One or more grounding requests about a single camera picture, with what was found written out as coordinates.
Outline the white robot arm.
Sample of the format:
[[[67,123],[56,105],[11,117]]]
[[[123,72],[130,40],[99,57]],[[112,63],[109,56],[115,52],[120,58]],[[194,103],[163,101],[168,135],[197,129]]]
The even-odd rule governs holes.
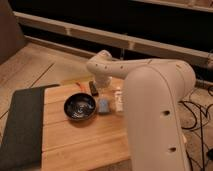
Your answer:
[[[102,50],[87,62],[97,83],[123,80],[123,112],[133,171],[191,171],[178,102],[195,86],[192,67],[174,59],[117,60]]]

